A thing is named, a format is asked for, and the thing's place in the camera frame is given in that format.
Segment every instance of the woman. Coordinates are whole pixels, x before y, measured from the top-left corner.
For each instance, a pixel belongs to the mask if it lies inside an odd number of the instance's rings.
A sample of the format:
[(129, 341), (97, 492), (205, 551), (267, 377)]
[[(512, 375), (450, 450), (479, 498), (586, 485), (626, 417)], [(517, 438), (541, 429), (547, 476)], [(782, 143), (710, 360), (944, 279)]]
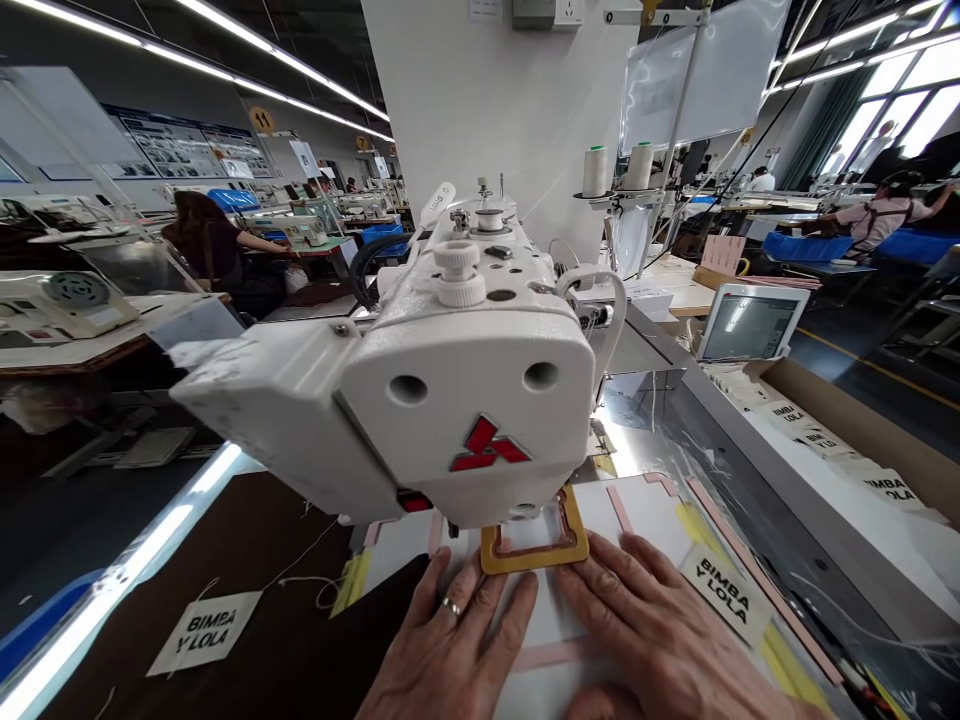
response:
[(814, 222), (835, 222), (849, 226), (854, 242), (845, 258), (863, 262), (880, 243), (904, 223), (933, 217), (943, 209), (953, 185), (947, 185), (937, 201), (927, 207), (911, 197), (913, 189), (923, 182), (923, 175), (912, 170), (895, 172), (877, 185), (877, 194), (870, 202), (859, 203)]
[(186, 258), (201, 285), (230, 293), (238, 311), (258, 320), (283, 302), (283, 275), (246, 262), (240, 248), (275, 255), (285, 253), (286, 248), (235, 227), (220, 206), (203, 193), (178, 192), (173, 201), (177, 219), (161, 234)]

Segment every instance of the bulletin board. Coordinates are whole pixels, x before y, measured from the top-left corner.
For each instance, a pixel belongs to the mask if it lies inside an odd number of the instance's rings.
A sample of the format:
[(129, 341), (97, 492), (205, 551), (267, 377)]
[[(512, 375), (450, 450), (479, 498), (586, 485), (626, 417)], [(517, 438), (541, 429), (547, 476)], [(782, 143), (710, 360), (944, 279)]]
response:
[[(104, 105), (110, 119), (140, 155), (138, 161), (113, 163), (104, 169), (115, 180), (175, 180), (225, 178), (221, 160), (241, 160), (253, 176), (273, 176), (253, 133), (226, 125)], [(86, 179), (76, 165), (40, 168), (51, 180)]]

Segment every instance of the black cable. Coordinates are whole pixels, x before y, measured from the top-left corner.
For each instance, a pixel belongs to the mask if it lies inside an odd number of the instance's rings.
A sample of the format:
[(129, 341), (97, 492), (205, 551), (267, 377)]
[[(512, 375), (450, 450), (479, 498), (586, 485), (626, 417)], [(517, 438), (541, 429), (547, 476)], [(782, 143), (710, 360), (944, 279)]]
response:
[[(783, 115), (784, 111), (790, 106), (790, 103), (793, 101), (793, 98), (796, 96), (797, 92), (800, 90), (801, 87), (803, 87), (803, 81), (806, 80), (806, 79), (807, 79), (807, 76), (810, 75), (810, 73), (813, 72), (814, 68), (816, 68), (816, 66), (817, 66), (817, 61), (820, 59), (820, 56), (823, 55), (823, 53), (826, 51), (827, 46), (830, 44), (830, 41), (833, 40), (833, 38), (835, 38), (835, 37), (840, 33), (840, 30), (841, 30), (841, 29), (843, 28), (843, 26), (846, 24), (847, 20), (850, 19), (850, 16), (853, 14), (854, 10), (856, 10), (857, 7), (859, 7), (859, 5), (860, 5), (860, 0), (854, 0), (854, 1), (850, 4), (849, 9), (848, 9), (847, 12), (844, 14), (844, 16), (843, 16), (843, 18), (840, 20), (840, 22), (838, 22), (837, 25), (836, 25), (836, 27), (834, 28), (833, 34), (827, 39), (827, 42), (824, 43), (824, 46), (820, 49), (820, 51), (819, 51), (816, 55), (814, 55), (814, 57), (813, 57), (813, 62), (810, 63), (810, 67), (809, 67), (809, 68), (807, 69), (807, 71), (800, 77), (800, 82), (797, 83), (796, 87), (793, 88), (793, 91), (790, 93), (790, 97), (787, 98), (787, 101), (783, 104), (783, 107), (781, 107), (780, 110), (777, 112), (777, 114), (774, 115), (773, 120), (770, 121), (770, 124), (767, 125), (766, 130), (764, 130), (763, 133), (760, 135), (759, 139), (758, 139), (758, 140), (756, 141), (756, 143), (754, 144), (753, 149), (750, 151), (750, 154), (747, 155), (747, 157), (744, 159), (743, 163), (741, 163), (740, 167), (737, 168), (737, 171), (736, 171), (735, 173), (733, 173), (733, 175), (730, 176), (730, 179), (727, 180), (726, 184), (723, 186), (723, 188), (720, 190), (720, 192), (717, 193), (716, 197), (713, 199), (713, 202), (712, 202), (712, 203), (710, 204), (710, 206), (704, 211), (705, 213), (708, 213), (708, 215), (707, 215), (707, 220), (708, 220), (708, 221), (709, 221), (709, 219), (710, 219), (709, 212), (714, 208), (714, 206), (715, 206), (718, 202), (720, 202), (721, 200), (723, 200), (724, 193), (726, 193), (727, 190), (730, 189), (730, 186), (733, 184), (733, 181), (737, 179), (737, 177), (740, 175), (741, 172), (743, 172), (743, 168), (745, 168), (745, 167), (747, 166), (747, 163), (750, 162), (750, 159), (753, 157), (753, 154), (754, 154), (754, 153), (757, 151), (757, 149), (760, 147), (760, 143), (763, 142), (763, 139), (767, 136), (767, 133), (769, 133), (770, 130), (773, 128), (773, 126), (777, 124), (777, 121), (780, 119), (780, 116)], [(656, 235), (654, 235), (654, 237), (656, 237), (657, 235), (659, 235), (661, 232), (663, 232), (663, 227), (660, 228), (660, 230), (656, 233)], [(659, 259), (662, 258), (664, 255), (666, 255), (668, 252), (670, 252), (671, 248), (672, 248), (671, 245), (666, 245), (666, 246), (663, 248), (663, 252), (661, 252), (659, 255), (657, 255), (657, 256), (656, 256), (653, 260), (651, 260), (649, 263), (647, 263), (646, 265), (644, 265), (644, 266), (643, 266), (643, 269), (646, 270), (648, 267), (650, 267), (651, 265), (653, 265), (657, 260), (659, 260)]]

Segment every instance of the electrical outlet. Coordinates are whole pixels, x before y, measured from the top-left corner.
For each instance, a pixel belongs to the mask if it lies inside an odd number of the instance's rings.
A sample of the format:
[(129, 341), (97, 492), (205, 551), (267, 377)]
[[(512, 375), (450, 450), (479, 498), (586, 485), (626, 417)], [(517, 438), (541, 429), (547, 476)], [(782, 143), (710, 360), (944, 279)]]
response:
[(584, 0), (556, 0), (556, 25), (583, 25)]

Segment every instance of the yellow floor line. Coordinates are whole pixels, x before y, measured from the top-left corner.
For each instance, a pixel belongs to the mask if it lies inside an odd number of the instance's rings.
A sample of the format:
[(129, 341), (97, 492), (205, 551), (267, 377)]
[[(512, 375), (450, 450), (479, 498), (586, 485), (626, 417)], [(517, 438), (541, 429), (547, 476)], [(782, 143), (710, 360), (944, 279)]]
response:
[(823, 343), (823, 344), (826, 345), (828, 348), (831, 348), (831, 349), (833, 349), (833, 350), (836, 350), (838, 353), (842, 353), (843, 355), (846, 355), (848, 358), (851, 358), (851, 359), (853, 359), (853, 360), (856, 360), (856, 361), (857, 361), (858, 363), (860, 363), (861, 365), (866, 365), (868, 368), (870, 368), (870, 369), (872, 369), (872, 370), (876, 370), (876, 371), (877, 371), (878, 373), (880, 373), (881, 375), (886, 375), (888, 378), (890, 378), (890, 379), (892, 379), (892, 380), (896, 380), (898, 383), (900, 383), (900, 384), (902, 384), (902, 385), (906, 385), (906, 386), (907, 386), (908, 388), (910, 388), (911, 390), (916, 390), (916, 391), (917, 391), (918, 393), (920, 393), (921, 395), (926, 395), (928, 398), (930, 398), (930, 399), (932, 399), (932, 400), (936, 400), (938, 403), (942, 403), (943, 405), (946, 405), (946, 406), (947, 406), (948, 408), (950, 408), (951, 410), (954, 410), (954, 411), (956, 411), (956, 412), (960, 412), (960, 405), (957, 405), (957, 403), (955, 403), (955, 402), (953, 402), (953, 401), (951, 401), (951, 400), (947, 400), (945, 397), (941, 397), (940, 395), (937, 395), (935, 392), (932, 392), (932, 391), (930, 391), (930, 390), (927, 390), (927, 389), (924, 388), (924, 387), (920, 387), (920, 386), (917, 385), (916, 383), (912, 383), (912, 382), (910, 382), (909, 380), (907, 380), (906, 378), (902, 378), (902, 377), (900, 377), (899, 375), (897, 375), (896, 373), (890, 372), (889, 370), (887, 370), (887, 369), (884, 368), (884, 367), (880, 367), (880, 366), (877, 365), (876, 363), (872, 363), (872, 362), (870, 362), (869, 360), (864, 360), (863, 358), (860, 358), (860, 357), (858, 357), (857, 355), (854, 355), (852, 352), (850, 352), (850, 351), (847, 350), (846, 348), (842, 348), (842, 347), (840, 347), (839, 345), (836, 345), (835, 343), (830, 342), (829, 340), (824, 340), (824, 339), (823, 339), (822, 337), (820, 337), (819, 335), (814, 335), (814, 334), (813, 334), (812, 332), (810, 332), (809, 330), (804, 330), (803, 328), (797, 328), (797, 332), (802, 332), (802, 333), (803, 333), (804, 335), (806, 335), (807, 337), (813, 338), (813, 339), (816, 340), (817, 342)]

